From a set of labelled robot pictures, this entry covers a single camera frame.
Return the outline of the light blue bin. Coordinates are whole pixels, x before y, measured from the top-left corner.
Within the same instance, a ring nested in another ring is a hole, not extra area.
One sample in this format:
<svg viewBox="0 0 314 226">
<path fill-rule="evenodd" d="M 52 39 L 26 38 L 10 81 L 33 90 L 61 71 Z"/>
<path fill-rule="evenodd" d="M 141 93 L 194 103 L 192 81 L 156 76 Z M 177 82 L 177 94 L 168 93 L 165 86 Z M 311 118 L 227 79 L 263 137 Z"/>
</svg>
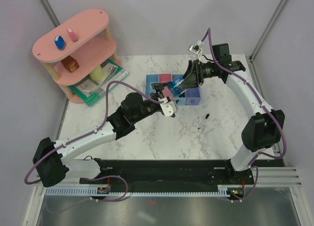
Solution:
<svg viewBox="0 0 314 226">
<path fill-rule="evenodd" d="M 172 74 L 172 79 L 176 79 L 179 75 L 177 74 Z M 177 102 L 177 105 L 185 105 L 186 103 L 186 92 L 182 93 L 181 95 L 179 95 L 178 97 L 174 97 L 174 100 Z"/>
<path fill-rule="evenodd" d="M 152 84 L 159 83 L 159 74 L 146 75 L 145 94 L 151 96 L 151 93 L 155 93 L 155 89 L 152 88 Z"/>
</svg>

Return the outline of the purple blue bin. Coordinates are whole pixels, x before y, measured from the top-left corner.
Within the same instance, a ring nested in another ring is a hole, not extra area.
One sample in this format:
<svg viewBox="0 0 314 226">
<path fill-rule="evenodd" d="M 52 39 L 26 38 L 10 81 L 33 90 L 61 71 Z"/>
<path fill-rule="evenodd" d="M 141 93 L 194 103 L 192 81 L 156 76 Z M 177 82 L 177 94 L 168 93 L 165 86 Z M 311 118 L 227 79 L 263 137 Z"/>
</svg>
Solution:
<svg viewBox="0 0 314 226">
<path fill-rule="evenodd" d="M 200 88 L 192 88 L 186 91 L 185 105 L 198 105 L 201 100 Z"/>
</svg>

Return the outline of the red brown patterned box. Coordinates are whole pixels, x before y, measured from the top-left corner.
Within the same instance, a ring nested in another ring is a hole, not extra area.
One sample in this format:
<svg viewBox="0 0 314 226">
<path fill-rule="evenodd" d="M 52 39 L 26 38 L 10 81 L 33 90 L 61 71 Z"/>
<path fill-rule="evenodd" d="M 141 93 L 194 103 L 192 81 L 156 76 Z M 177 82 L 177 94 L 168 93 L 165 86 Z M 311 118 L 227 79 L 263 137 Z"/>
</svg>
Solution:
<svg viewBox="0 0 314 226">
<path fill-rule="evenodd" d="M 70 55 L 61 60 L 63 67 L 69 72 L 73 73 L 79 68 L 79 64 L 76 59 Z"/>
</svg>

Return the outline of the light blue left bin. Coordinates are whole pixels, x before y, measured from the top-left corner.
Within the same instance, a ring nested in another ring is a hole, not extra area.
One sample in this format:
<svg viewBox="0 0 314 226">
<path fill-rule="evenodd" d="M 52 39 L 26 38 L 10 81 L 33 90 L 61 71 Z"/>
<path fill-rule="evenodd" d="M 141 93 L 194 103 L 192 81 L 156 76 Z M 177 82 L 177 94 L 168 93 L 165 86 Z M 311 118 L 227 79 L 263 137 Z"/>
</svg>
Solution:
<svg viewBox="0 0 314 226">
<path fill-rule="evenodd" d="M 152 84 L 159 83 L 159 74 L 146 75 L 145 94 L 151 96 L 151 93 L 155 93 L 155 89 L 152 88 Z"/>
</svg>

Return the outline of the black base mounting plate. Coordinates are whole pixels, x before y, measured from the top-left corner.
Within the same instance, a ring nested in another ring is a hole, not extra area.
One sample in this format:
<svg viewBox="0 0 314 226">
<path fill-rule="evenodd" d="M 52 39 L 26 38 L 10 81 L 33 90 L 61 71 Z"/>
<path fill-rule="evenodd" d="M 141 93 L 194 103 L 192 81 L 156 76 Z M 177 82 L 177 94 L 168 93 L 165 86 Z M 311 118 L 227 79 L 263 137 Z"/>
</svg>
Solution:
<svg viewBox="0 0 314 226">
<path fill-rule="evenodd" d="M 81 184 L 110 184 L 112 192 L 216 192 L 219 185 L 254 183 L 251 170 L 236 172 L 228 160 L 100 160 L 100 174 Z"/>
</svg>

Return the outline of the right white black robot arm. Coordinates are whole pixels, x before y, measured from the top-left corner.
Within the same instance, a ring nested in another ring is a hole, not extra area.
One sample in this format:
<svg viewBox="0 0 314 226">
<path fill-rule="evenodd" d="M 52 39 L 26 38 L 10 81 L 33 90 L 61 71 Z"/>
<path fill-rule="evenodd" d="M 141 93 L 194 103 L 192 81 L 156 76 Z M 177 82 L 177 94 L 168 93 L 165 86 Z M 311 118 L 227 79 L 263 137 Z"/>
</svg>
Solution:
<svg viewBox="0 0 314 226">
<path fill-rule="evenodd" d="M 242 171 L 249 169 L 259 155 L 268 156 L 266 150 L 283 139 L 285 115 L 282 110 L 274 110 L 250 84 L 244 65 L 232 60 L 227 43 L 212 48 L 212 60 L 188 62 L 177 88 L 197 88 L 205 79 L 217 77 L 233 91 L 244 108 L 248 123 L 241 133 L 242 146 L 230 160 L 232 167 L 224 172 L 225 179 L 234 184 L 242 179 Z"/>
</svg>

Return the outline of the pink bin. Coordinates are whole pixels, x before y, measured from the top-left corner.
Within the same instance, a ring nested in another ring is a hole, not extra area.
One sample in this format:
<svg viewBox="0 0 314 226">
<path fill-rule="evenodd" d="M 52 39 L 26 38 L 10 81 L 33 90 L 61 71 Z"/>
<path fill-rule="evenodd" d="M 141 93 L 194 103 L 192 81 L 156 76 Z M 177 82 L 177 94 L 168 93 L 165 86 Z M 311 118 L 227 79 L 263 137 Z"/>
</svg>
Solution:
<svg viewBox="0 0 314 226">
<path fill-rule="evenodd" d="M 172 80 L 171 74 L 159 74 L 159 77 L 158 77 L 159 83 L 166 83 L 166 82 L 170 82 L 171 80 Z M 164 87 L 162 93 L 165 97 L 169 97 L 170 99 L 173 98 L 173 95 L 167 86 Z"/>
</svg>

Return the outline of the blue white eraser block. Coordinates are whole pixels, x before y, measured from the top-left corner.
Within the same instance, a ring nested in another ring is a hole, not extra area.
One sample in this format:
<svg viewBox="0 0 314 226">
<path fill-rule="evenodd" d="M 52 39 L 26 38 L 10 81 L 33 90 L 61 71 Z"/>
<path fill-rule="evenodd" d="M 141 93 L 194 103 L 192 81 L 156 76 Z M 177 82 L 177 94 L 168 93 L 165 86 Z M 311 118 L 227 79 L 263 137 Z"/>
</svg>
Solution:
<svg viewBox="0 0 314 226">
<path fill-rule="evenodd" d="M 60 35 L 57 35 L 57 36 L 55 37 L 54 43 L 55 43 L 55 45 L 56 45 L 56 47 L 57 47 L 58 50 L 64 50 L 65 47 L 66 47 L 66 42 L 65 42 L 65 40 L 63 39 L 63 37 L 60 36 Z"/>
</svg>

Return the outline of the black marker pen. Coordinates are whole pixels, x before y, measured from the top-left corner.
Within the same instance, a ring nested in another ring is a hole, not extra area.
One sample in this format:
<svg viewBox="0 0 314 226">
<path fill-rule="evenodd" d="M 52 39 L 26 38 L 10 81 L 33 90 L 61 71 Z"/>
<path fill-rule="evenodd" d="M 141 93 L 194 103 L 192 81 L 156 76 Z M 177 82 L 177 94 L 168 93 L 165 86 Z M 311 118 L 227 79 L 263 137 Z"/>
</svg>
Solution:
<svg viewBox="0 0 314 226">
<path fill-rule="evenodd" d="M 208 117 L 210 116 L 210 114 L 208 113 L 204 119 L 201 121 L 201 123 L 198 125 L 198 129 L 201 129 L 201 127 L 205 124 L 205 122 L 207 121 Z"/>
</svg>

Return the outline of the light blue middle bin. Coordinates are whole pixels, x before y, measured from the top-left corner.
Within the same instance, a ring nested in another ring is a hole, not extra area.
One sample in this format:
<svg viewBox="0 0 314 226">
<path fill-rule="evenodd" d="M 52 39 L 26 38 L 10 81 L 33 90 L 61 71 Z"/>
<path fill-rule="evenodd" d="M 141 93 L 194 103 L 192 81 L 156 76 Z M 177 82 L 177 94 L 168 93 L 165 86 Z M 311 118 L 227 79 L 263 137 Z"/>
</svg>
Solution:
<svg viewBox="0 0 314 226">
<path fill-rule="evenodd" d="M 172 74 L 172 79 L 176 79 L 179 75 L 177 74 Z M 174 100 L 177 102 L 177 105 L 185 105 L 186 103 L 186 92 L 182 93 L 181 95 L 179 95 L 178 97 L 174 97 Z"/>
</svg>

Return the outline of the blue tape roll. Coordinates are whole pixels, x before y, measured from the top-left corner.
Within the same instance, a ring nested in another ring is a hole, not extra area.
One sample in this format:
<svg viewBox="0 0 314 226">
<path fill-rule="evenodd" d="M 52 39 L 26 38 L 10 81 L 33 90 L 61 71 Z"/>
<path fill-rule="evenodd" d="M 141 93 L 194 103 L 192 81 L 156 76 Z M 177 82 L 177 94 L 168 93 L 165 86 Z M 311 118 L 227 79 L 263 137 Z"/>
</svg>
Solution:
<svg viewBox="0 0 314 226">
<path fill-rule="evenodd" d="M 182 75 L 172 75 L 172 80 L 168 83 L 167 88 L 172 93 L 173 97 L 179 97 L 185 92 L 184 89 L 180 89 L 179 86 L 183 83 Z"/>
</svg>

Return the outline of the pale yellow cylinder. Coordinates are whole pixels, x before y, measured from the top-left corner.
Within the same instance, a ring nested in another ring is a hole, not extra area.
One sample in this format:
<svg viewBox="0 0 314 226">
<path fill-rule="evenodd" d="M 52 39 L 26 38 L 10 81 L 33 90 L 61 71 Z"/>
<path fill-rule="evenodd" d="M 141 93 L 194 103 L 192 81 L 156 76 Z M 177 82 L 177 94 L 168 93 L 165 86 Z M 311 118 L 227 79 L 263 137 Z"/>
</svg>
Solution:
<svg viewBox="0 0 314 226">
<path fill-rule="evenodd" d="M 93 80 L 93 81 L 100 81 L 103 79 L 104 77 L 104 72 L 103 72 L 103 69 L 101 66 L 98 66 L 96 67 L 90 74 L 90 78 Z"/>
</svg>

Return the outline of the pink three-tier wooden shelf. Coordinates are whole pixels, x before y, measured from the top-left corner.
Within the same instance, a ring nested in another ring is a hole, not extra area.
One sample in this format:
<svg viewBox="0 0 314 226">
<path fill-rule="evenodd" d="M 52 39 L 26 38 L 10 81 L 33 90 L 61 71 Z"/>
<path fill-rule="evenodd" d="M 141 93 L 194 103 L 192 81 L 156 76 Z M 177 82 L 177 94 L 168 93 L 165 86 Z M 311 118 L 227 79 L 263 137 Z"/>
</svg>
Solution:
<svg viewBox="0 0 314 226">
<path fill-rule="evenodd" d="M 81 81 L 107 59 L 121 64 L 116 54 L 117 45 L 109 33 L 108 24 L 109 16 L 104 10 L 87 9 L 46 33 L 33 45 L 34 57 L 41 62 L 67 99 L 73 103 L 82 103 L 82 100 L 68 86 Z M 67 28 L 71 28 L 77 35 L 77 42 L 72 42 Z M 66 42 L 64 50 L 58 50 L 54 43 L 57 35 L 62 36 Z M 69 55 L 79 64 L 79 68 L 73 73 L 61 64 L 61 60 Z"/>
</svg>

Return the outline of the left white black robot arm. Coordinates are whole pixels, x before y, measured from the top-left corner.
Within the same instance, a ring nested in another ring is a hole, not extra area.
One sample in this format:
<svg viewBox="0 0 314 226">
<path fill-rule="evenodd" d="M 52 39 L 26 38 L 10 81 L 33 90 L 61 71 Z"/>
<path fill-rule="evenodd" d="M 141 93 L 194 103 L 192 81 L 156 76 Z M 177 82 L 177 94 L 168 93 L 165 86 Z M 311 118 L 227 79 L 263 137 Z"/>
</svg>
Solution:
<svg viewBox="0 0 314 226">
<path fill-rule="evenodd" d="M 78 155 L 128 135 L 135 130 L 137 122 L 156 112 L 165 117 L 175 116 L 178 110 L 176 101 L 164 97 L 161 91 L 149 97 L 127 83 L 120 81 L 119 84 L 133 92 L 126 95 L 114 113 L 106 114 L 102 123 L 71 138 L 52 141 L 47 137 L 40 141 L 32 160 L 33 166 L 24 179 L 25 184 L 32 184 L 28 178 L 33 171 L 37 171 L 39 179 L 33 183 L 40 182 L 44 187 L 55 186 L 75 171 L 70 162 Z"/>
</svg>

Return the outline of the pink white eraser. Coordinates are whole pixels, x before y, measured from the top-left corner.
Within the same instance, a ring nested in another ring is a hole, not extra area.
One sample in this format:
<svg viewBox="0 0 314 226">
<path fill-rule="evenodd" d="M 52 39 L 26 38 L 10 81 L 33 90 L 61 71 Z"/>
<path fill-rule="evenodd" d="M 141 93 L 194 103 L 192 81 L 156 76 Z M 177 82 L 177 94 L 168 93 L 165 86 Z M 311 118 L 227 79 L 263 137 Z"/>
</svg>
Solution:
<svg viewBox="0 0 314 226">
<path fill-rule="evenodd" d="M 70 39 L 72 40 L 72 42 L 78 41 L 77 35 L 73 32 L 73 30 L 71 28 L 67 28 L 67 32 L 68 32 L 68 35 L 69 35 Z"/>
</svg>

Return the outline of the green spiral notebook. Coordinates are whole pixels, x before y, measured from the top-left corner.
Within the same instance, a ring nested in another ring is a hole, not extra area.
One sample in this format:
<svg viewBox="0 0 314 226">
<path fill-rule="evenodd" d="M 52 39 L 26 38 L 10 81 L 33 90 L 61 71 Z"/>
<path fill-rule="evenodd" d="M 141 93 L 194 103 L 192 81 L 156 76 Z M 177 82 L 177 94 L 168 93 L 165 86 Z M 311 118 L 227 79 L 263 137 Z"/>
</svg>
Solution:
<svg viewBox="0 0 314 226">
<path fill-rule="evenodd" d="M 81 81 L 68 86 L 69 89 L 77 95 L 87 106 L 93 106 L 98 100 L 105 96 L 106 87 L 113 80 L 123 80 L 129 72 L 116 64 L 111 59 L 104 61 L 96 70 L 100 74 L 102 70 L 103 77 L 100 80 L 94 80 L 92 73 L 88 74 Z"/>
</svg>

